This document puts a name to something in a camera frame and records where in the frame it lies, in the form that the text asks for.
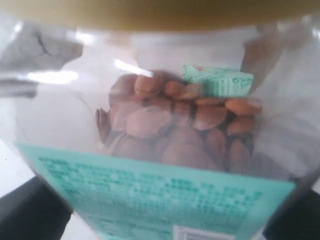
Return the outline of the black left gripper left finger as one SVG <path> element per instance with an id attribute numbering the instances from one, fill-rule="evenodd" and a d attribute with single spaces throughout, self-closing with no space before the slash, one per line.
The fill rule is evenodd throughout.
<path id="1" fill-rule="evenodd" d="M 40 178 L 0 198 L 2 240 L 59 240 L 73 211 Z"/>

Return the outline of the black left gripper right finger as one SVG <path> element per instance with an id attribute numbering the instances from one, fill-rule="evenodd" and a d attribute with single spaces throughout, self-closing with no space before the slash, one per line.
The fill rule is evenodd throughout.
<path id="1" fill-rule="evenodd" d="M 309 190 L 263 232 L 267 240 L 320 240 L 320 195 Z"/>

